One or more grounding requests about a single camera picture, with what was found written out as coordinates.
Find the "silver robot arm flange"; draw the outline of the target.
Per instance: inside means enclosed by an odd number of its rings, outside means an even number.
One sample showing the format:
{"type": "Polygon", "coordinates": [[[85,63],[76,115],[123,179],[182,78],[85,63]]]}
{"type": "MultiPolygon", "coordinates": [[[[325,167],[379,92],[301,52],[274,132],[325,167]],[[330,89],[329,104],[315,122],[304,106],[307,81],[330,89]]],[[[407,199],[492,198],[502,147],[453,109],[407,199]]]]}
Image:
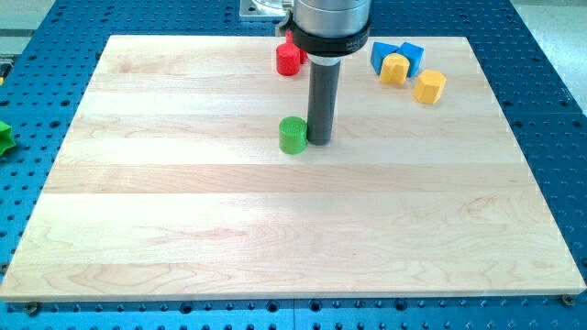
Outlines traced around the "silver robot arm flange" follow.
{"type": "Polygon", "coordinates": [[[371,28],[371,0],[284,1],[285,18],[275,35],[293,33],[293,43],[320,66],[333,66],[360,50],[371,28]]]}

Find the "red block behind arm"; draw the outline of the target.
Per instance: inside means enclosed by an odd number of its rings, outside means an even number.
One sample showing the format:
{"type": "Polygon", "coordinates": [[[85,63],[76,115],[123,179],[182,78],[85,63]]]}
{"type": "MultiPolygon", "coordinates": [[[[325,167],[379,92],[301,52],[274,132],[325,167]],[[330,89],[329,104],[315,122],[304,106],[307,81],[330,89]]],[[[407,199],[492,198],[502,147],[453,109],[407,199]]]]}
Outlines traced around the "red block behind arm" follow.
{"type": "Polygon", "coordinates": [[[286,43],[288,44],[289,50],[293,50],[293,49],[297,50],[297,53],[298,53],[297,58],[299,60],[299,63],[305,64],[305,62],[308,59],[307,54],[304,50],[301,50],[298,46],[296,46],[294,44],[294,34],[291,30],[288,30],[286,32],[286,43]]]}

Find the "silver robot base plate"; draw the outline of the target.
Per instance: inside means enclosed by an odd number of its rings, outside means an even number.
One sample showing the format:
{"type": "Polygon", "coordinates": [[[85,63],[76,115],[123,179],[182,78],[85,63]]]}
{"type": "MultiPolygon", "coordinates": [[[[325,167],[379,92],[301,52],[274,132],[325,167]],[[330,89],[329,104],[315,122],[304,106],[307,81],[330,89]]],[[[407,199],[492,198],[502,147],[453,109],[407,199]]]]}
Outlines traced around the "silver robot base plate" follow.
{"type": "Polygon", "coordinates": [[[246,21],[283,18],[292,6],[286,0],[238,0],[238,13],[246,21]]]}

